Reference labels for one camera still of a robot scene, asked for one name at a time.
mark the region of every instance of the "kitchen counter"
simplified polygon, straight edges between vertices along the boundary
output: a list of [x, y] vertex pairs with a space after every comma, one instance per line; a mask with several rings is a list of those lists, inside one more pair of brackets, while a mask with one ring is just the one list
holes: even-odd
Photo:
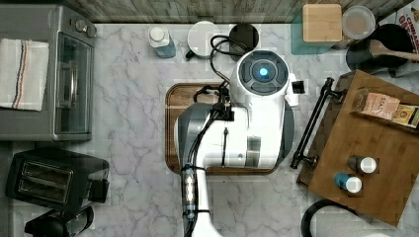
[[[177, 48], [176, 57], [169, 59], [159, 58], [149, 46], [150, 26], [97, 25], [93, 138], [59, 144], [106, 159], [111, 165], [108, 200], [94, 206], [94, 224], [81, 236], [183, 236], [180, 177], [166, 167], [164, 159], [165, 96], [177, 83], [221, 80], [207, 60], [185, 60], [191, 25], [166, 25]], [[219, 27], [228, 34], [233, 26]], [[260, 33], [258, 46], [283, 55], [290, 71], [305, 83], [306, 93], [293, 109], [294, 151], [325, 79], [338, 79], [349, 71], [345, 51], [295, 56], [291, 54], [290, 25], [254, 26]], [[227, 55], [217, 55], [214, 65], [230, 75], [235, 62]], [[390, 79], [386, 73], [378, 77], [419, 93], [415, 78]], [[223, 236], [300, 236], [302, 215], [319, 197], [295, 183], [299, 171], [290, 168], [293, 151], [268, 176], [208, 177], [213, 224]], [[416, 184], [397, 229], [375, 220], [372, 224], [392, 236], [419, 235], [418, 206]], [[13, 236], [27, 236], [25, 221], [44, 212], [43, 207], [14, 200]]]

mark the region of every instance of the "toaster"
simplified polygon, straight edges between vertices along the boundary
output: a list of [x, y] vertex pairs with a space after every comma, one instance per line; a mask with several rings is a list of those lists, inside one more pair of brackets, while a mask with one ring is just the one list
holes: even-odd
[[15, 154], [6, 196], [56, 210], [77, 213], [92, 202], [106, 201], [106, 160], [57, 148]]

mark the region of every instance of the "small bottle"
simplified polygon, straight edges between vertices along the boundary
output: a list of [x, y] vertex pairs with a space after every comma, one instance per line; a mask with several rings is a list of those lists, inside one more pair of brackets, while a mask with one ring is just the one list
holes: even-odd
[[148, 31], [150, 45], [156, 50], [162, 58], [176, 56], [176, 47], [170, 37], [169, 31], [165, 27], [154, 27]]
[[348, 166], [359, 174], [371, 174], [377, 168], [377, 162], [371, 157], [350, 156], [347, 161]]
[[356, 194], [363, 187], [363, 182], [358, 177], [352, 177], [343, 172], [339, 172], [334, 177], [335, 184], [349, 193]]

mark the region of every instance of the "label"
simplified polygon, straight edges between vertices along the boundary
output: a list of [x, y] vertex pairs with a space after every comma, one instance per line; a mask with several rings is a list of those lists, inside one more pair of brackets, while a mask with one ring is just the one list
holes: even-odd
[[392, 121], [416, 128], [419, 123], [419, 107], [399, 105]]
[[379, 93], [368, 93], [362, 114], [391, 120], [397, 111], [400, 100]]

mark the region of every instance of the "wooden spoon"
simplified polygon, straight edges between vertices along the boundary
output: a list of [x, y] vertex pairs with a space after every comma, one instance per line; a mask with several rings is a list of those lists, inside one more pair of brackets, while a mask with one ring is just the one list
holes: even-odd
[[412, 61], [419, 61], [419, 54], [388, 49], [384, 46], [384, 44], [382, 44], [381, 41], [376, 39], [370, 40], [370, 52], [372, 56], [389, 55], [406, 58]]

